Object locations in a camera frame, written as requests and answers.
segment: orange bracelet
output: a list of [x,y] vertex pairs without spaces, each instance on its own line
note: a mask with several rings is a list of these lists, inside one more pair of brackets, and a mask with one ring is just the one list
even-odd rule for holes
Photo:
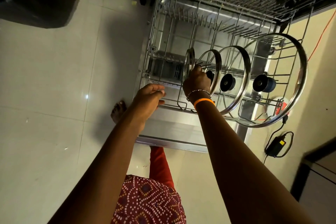
[[210,98],[200,98],[200,99],[196,100],[195,103],[194,103],[194,108],[195,108],[195,109],[196,109],[196,105],[197,105],[199,102],[201,102],[201,101],[209,101],[209,102],[213,103],[213,104],[216,106],[216,104],[215,104]]

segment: bare foot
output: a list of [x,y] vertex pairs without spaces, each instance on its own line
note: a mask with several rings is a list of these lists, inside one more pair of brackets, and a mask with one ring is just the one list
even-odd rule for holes
[[113,107],[111,118],[114,121],[115,124],[117,124],[121,118],[121,116],[126,111],[126,104],[123,100],[121,100],[119,103],[116,103]]

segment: red pants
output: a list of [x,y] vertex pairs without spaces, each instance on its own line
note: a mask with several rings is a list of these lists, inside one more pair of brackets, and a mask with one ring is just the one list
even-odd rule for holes
[[149,178],[174,189],[173,178],[162,147],[150,147]]

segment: maroon patterned dress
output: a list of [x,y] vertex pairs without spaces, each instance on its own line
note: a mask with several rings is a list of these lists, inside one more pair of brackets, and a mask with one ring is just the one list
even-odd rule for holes
[[127,175],[111,223],[186,223],[186,215],[173,188]]

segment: black power cord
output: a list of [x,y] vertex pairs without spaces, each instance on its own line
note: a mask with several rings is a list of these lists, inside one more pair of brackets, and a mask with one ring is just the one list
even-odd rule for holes
[[[263,164],[265,164],[265,161],[266,161],[266,159],[267,159],[268,156],[272,156],[274,158],[282,158],[282,157],[284,157],[288,153],[288,151],[290,150],[290,148],[292,147],[293,137],[294,137],[294,133],[292,131],[288,131],[286,133],[283,133],[280,136],[275,137],[274,140],[272,140],[273,135],[284,127],[284,125],[286,124],[287,120],[288,120],[288,115],[286,115],[286,116],[284,116],[282,118],[282,125],[281,125],[281,127],[278,130],[274,131],[271,134],[269,140],[267,141],[266,147],[264,149],[264,152],[265,152],[266,156],[264,158]],[[286,144],[285,137],[288,134],[291,134],[291,141],[289,143],[289,146],[288,146],[287,150],[284,152],[284,154],[282,154],[281,156],[278,156],[277,154],[280,152],[280,150],[282,149],[282,147]]]

